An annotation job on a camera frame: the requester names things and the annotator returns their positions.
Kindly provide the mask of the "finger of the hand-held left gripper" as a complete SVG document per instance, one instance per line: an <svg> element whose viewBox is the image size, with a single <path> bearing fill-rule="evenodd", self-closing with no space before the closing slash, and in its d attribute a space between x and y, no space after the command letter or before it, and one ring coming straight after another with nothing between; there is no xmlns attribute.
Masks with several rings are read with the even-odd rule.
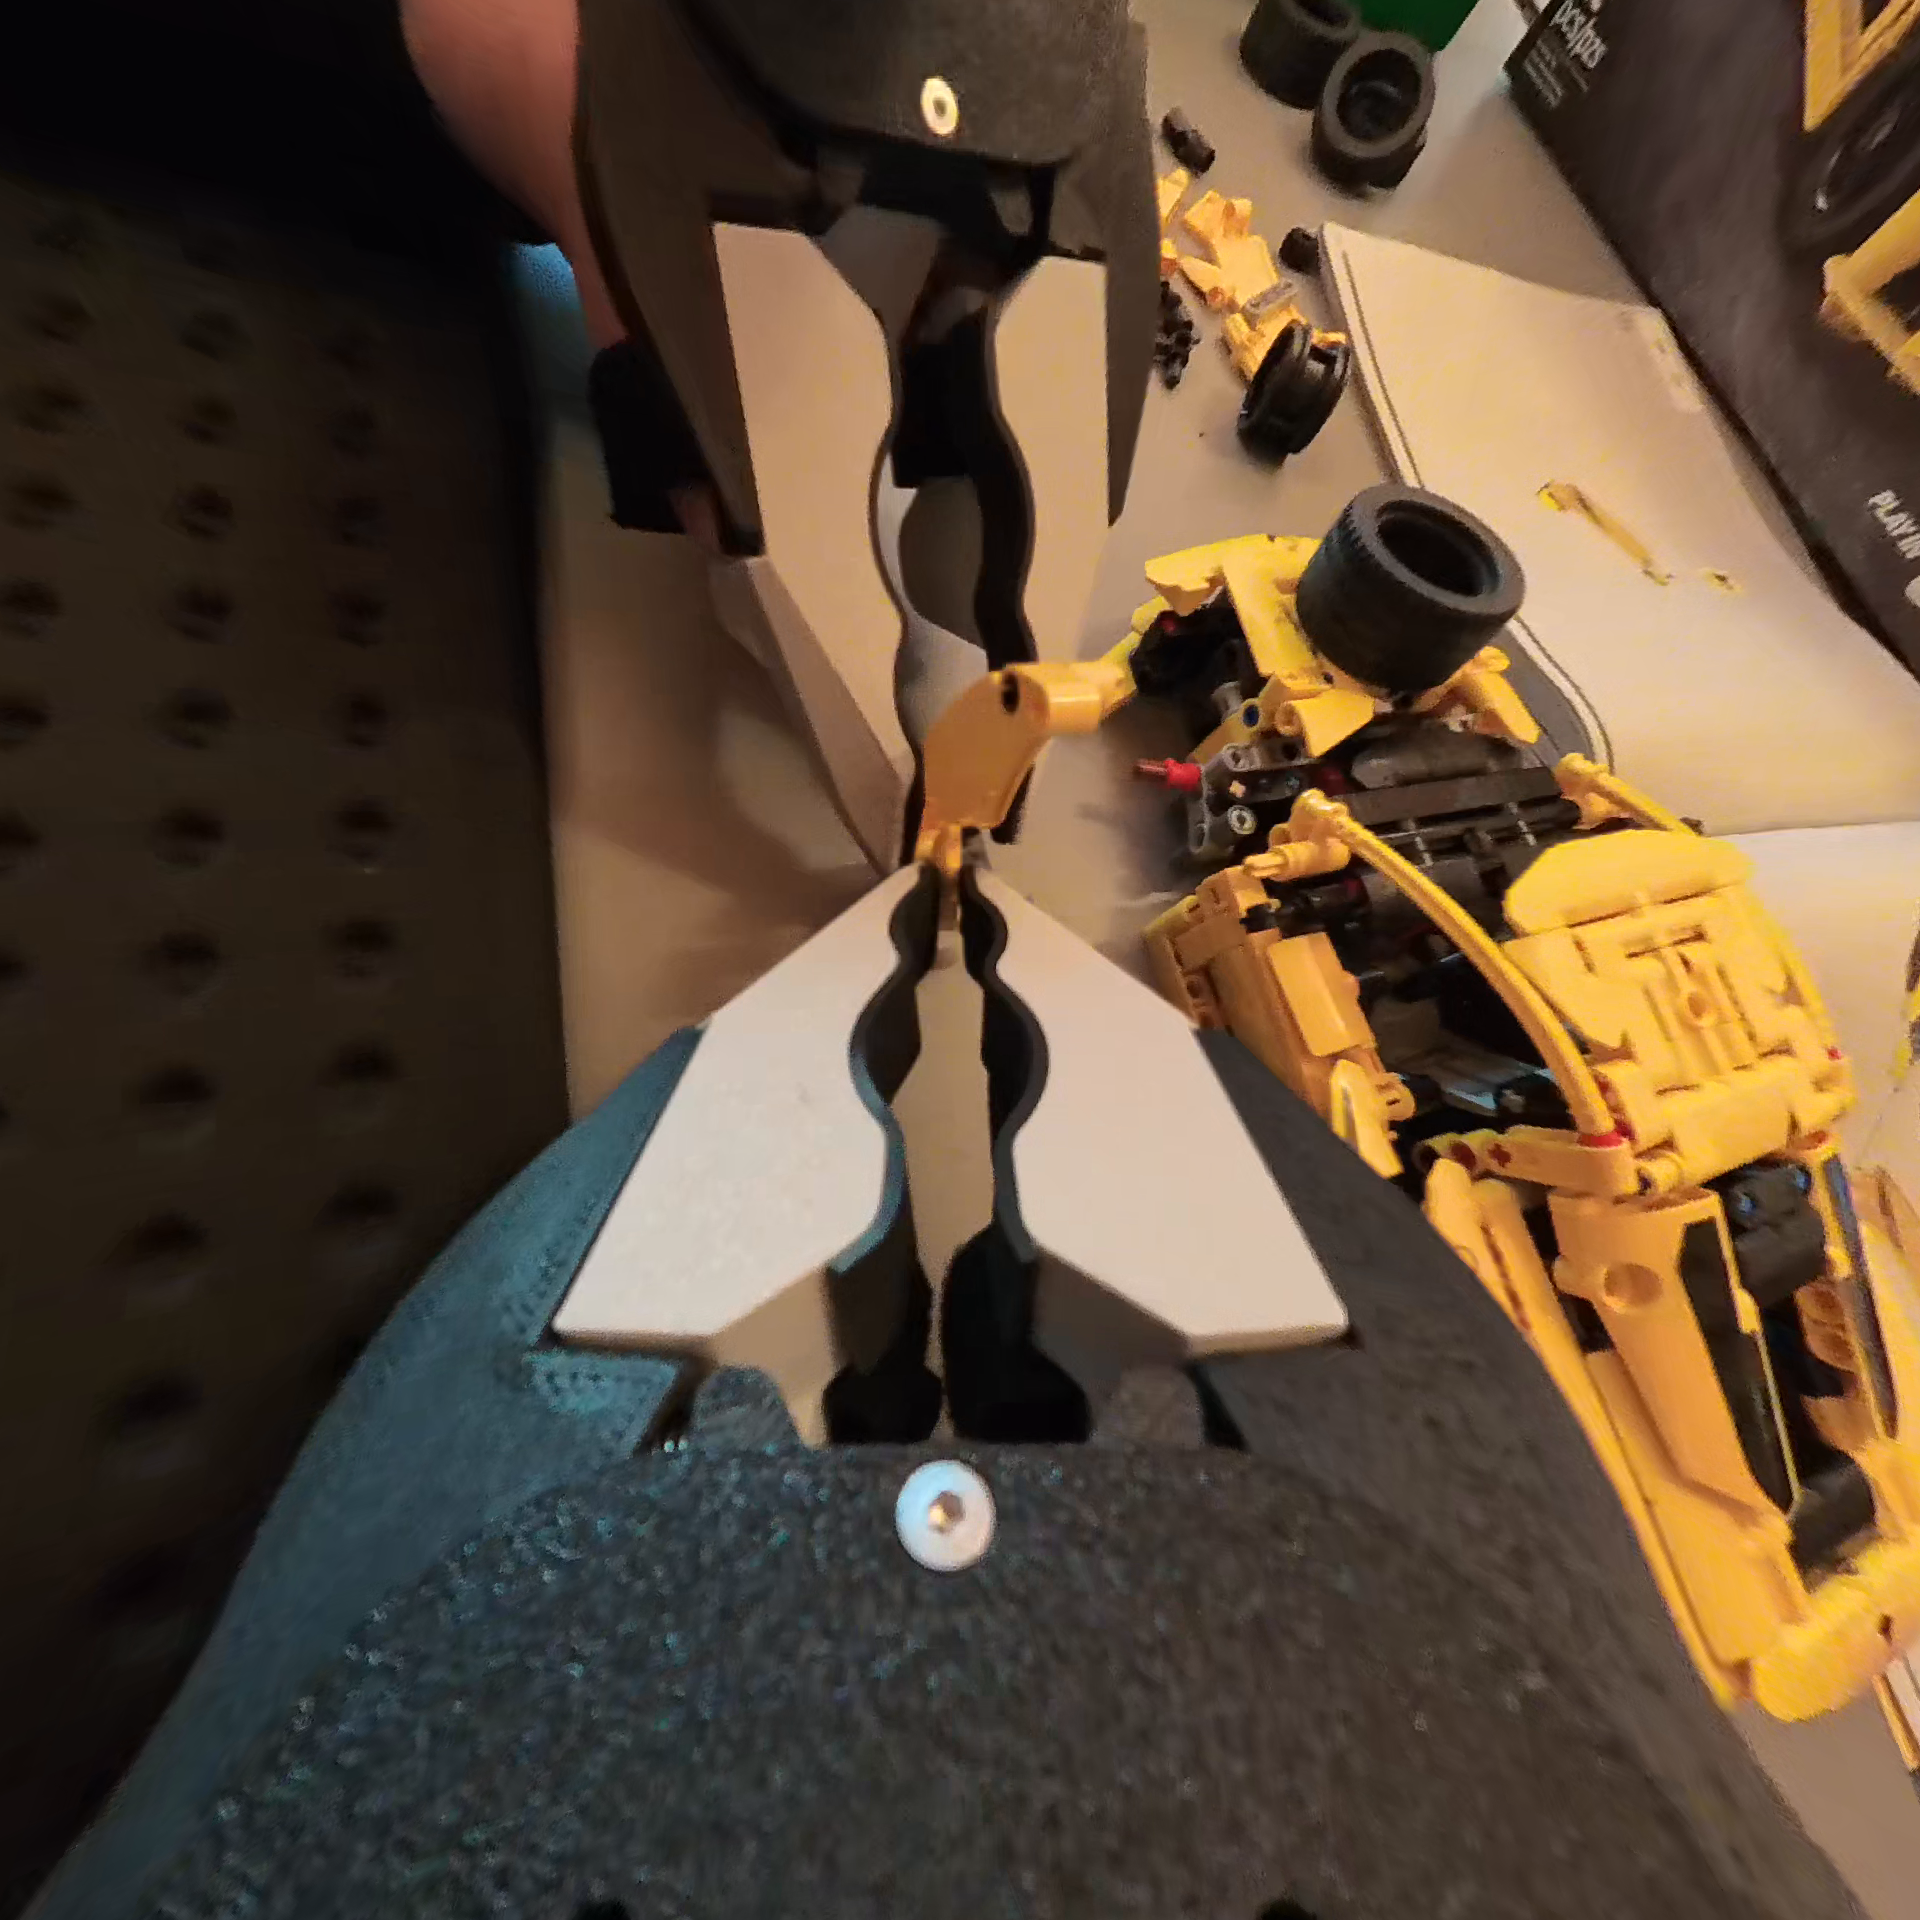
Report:
<svg viewBox="0 0 1920 1920"><path fill-rule="evenodd" d="M1027 775L1032 663L1073 663L1108 542L1106 265L1045 255L985 323L983 641L989 768Z"/></svg>
<svg viewBox="0 0 1920 1920"><path fill-rule="evenodd" d="M899 708L904 607L879 550L890 343L797 231L718 227L762 550L714 569L724 631L780 683L879 872L904 863L916 748Z"/></svg>

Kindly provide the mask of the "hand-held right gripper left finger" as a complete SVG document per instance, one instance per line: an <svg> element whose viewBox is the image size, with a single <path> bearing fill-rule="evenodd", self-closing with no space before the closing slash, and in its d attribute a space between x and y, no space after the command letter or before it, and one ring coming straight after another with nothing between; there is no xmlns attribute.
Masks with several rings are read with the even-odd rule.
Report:
<svg viewBox="0 0 1920 1920"><path fill-rule="evenodd" d="M899 868L692 1036L553 1306L562 1349L756 1371L829 1442L829 1388L916 1318L896 1091L938 906L936 868Z"/></svg>

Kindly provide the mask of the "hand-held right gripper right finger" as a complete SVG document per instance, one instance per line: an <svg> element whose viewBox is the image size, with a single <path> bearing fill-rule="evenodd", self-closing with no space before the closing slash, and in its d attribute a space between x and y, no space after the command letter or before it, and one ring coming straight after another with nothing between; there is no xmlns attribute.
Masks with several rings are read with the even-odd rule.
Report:
<svg viewBox="0 0 1920 1920"><path fill-rule="evenodd" d="M1091 1418L1134 1371L1351 1332L1201 1031L989 868L961 872L994 1218L961 1248L961 1416Z"/></svg>

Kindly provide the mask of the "yellow toy brick panel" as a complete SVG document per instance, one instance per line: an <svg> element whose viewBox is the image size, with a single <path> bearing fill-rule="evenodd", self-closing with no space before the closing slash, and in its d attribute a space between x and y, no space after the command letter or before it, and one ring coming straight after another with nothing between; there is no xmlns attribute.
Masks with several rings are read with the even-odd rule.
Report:
<svg viewBox="0 0 1920 1920"><path fill-rule="evenodd" d="M938 923L961 923L961 872L983 837L1014 845L1057 735L1096 734L1138 697L1134 645L1086 663L1012 663L963 688L922 740L916 863L938 876Z"/></svg>

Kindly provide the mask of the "yellow toy brick car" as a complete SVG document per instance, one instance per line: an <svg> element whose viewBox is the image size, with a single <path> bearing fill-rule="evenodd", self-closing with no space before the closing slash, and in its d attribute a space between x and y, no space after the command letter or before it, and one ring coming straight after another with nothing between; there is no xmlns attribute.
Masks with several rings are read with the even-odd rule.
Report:
<svg viewBox="0 0 1920 1920"><path fill-rule="evenodd" d="M1854 1068L1752 863L1546 757L1498 641L1418 697L1328 668L1316 540L1145 565L1138 697L1196 886L1144 935L1397 1184L1541 1356L1706 1690L1873 1697L1915 1773L1915 1218L1841 1151Z"/></svg>

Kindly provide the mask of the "grey desk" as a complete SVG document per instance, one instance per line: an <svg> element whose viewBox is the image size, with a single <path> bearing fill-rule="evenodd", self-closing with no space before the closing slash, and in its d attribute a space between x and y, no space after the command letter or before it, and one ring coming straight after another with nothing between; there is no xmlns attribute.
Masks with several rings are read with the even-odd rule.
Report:
<svg viewBox="0 0 1920 1920"><path fill-rule="evenodd" d="M1343 221L1310 179L1304 119L1245 84L1233 42L1245 5L1144 5L1156 109L1181 104L1215 139L1215 179L1286 222ZM1427 159L1355 227L1417 240L1589 299L1631 299L1593 221L1508 100L1503 62L1520 5L1478 5L1442 59ZM548 735L562 929L562 1031L570 1109L588 1115L673 1025L708 1015L818 923L845 912L868 867L842 826L829 782L762 668L718 625L708 558L688 540L623 536L577 391L588 370L562 271L522 271L538 376L551 406L548 491ZM1196 358L1176 395L1145 403L1127 517L1106 542L1086 641L1144 600L1144 565L1201 540L1328 526L1387 461L1361 398L1283 475L1228 456L1228 376ZM1057 748L1034 819L1004 868L1052 916L1138 959L1158 810L1128 779L1169 753L1121 718L1096 740ZM989 1209L985 1075L963 1049L922 1057L907 1086L916 1209L933 1264L947 1264ZM1814 1726L1744 1719L1744 1738L1816 1844L1873 1918L1915 1918L1915 1795L1879 1715Z"/></svg>

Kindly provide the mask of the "person's left hand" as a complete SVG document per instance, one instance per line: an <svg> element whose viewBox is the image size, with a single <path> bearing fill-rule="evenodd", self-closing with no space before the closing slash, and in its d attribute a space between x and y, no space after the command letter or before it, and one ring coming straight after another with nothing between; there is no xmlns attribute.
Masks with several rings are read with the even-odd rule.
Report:
<svg viewBox="0 0 1920 1920"><path fill-rule="evenodd" d="M404 54L461 148L562 254L590 349L625 341L577 167L577 0L404 0Z"/></svg>

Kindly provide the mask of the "small black toy wheel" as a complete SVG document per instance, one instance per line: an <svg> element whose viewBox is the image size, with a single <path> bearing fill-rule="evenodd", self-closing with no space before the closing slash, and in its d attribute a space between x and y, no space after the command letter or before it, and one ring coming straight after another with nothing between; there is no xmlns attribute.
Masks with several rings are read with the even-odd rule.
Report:
<svg viewBox="0 0 1920 1920"><path fill-rule="evenodd" d="M1259 463L1286 463L1333 419L1355 374L1355 343L1343 331L1286 323L1255 370L1241 409L1236 443Z"/></svg>

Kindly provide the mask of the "pile of yellow black bricks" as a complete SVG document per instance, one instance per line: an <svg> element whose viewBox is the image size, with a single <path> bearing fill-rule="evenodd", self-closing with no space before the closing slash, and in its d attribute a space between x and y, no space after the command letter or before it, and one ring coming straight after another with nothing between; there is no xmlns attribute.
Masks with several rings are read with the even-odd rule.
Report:
<svg viewBox="0 0 1920 1920"><path fill-rule="evenodd" d="M1271 349L1286 327L1306 327L1306 349L1351 349L1345 331L1316 327L1301 302L1310 265L1286 271L1259 231L1248 198L1219 196L1210 176L1215 167L1212 139L1196 128L1183 109L1169 109L1158 119L1169 167L1156 179L1158 203L1158 370L1176 384L1176 366L1189 361L1196 302L1215 323L1219 358L1241 384L1255 379Z"/></svg>

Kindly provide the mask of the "black toy tyre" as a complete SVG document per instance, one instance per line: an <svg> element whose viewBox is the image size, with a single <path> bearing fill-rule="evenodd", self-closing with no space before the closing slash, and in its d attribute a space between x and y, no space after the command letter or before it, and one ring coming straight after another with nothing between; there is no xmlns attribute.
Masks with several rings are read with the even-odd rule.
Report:
<svg viewBox="0 0 1920 1920"><path fill-rule="evenodd" d="M1418 697L1523 614L1520 556L1455 501L1410 485L1357 491L1316 542L1294 617L1351 679Z"/></svg>
<svg viewBox="0 0 1920 1920"><path fill-rule="evenodd" d="M1355 0L1259 0L1241 27L1236 62L1263 94L1316 109L1357 35Z"/></svg>
<svg viewBox="0 0 1920 1920"><path fill-rule="evenodd" d="M1310 167L1345 189L1393 189L1427 146L1430 54L1406 35L1361 35L1328 69L1310 110Z"/></svg>

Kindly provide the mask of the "open instruction booklet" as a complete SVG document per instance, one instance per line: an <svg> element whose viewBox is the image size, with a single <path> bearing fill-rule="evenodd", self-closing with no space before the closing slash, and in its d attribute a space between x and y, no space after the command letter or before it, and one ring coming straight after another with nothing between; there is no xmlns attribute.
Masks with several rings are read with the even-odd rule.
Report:
<svg viewBox="0 0 1920 1920"><path fill-rule="evenodd" d="M1841 1049L1899 1086L1915 679L1763 517L1665 313L1343 222L1322 259L1389 467L1523 565L1509 645L1553 688L1558 753L1763 839Z"/></svg>

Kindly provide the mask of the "toy car set box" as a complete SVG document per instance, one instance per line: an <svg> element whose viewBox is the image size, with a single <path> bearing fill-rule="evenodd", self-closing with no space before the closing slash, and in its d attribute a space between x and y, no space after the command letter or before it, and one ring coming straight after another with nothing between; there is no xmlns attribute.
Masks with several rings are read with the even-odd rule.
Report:
<svg viewBox="0 0 1920 1920"><path fill-rule="evenodd" d="M1844 614L1915 668L1915 5L1532 5L1508 84Z"/></svg>

